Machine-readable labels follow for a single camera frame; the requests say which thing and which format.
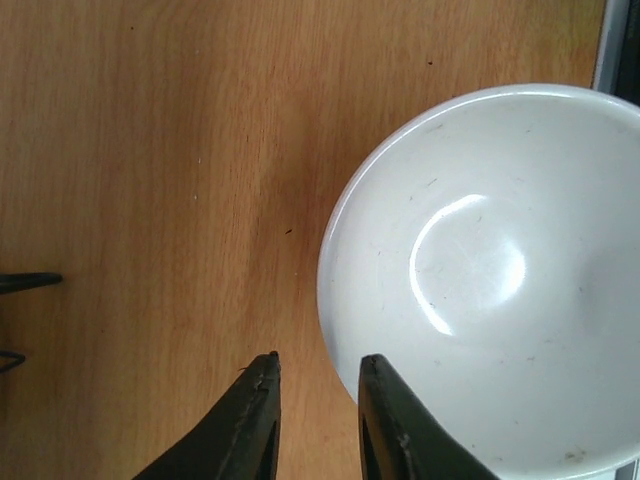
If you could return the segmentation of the orange rimmed stack bowl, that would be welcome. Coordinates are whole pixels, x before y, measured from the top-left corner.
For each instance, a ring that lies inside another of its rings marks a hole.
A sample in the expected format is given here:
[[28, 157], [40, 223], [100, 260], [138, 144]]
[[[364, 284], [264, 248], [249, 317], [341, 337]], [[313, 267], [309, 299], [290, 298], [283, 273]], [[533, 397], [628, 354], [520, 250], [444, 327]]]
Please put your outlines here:
[[636, 460], [638, 107], [522, 84], [424, 112], [343, 191], [317, 305], [350, 395], [384, 355], [501, 478]]

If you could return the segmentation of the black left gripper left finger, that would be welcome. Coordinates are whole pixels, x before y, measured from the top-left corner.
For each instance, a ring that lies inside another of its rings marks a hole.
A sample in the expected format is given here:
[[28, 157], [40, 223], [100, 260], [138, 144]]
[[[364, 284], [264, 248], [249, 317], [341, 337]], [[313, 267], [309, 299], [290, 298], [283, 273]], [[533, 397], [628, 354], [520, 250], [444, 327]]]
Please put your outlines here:
[[138, 479], [274, 479], [281, 427], [278, 353], [256, 356], [182, 439]]

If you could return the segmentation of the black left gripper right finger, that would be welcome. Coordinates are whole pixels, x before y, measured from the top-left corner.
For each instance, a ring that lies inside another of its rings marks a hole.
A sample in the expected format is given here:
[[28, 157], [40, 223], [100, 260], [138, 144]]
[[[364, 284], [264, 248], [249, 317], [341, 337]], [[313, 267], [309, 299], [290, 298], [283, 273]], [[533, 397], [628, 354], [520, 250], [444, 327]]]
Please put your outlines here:
[[381, 354], [361, 359], [359, 440], [364, 479], [493, 479], [436, 421]]

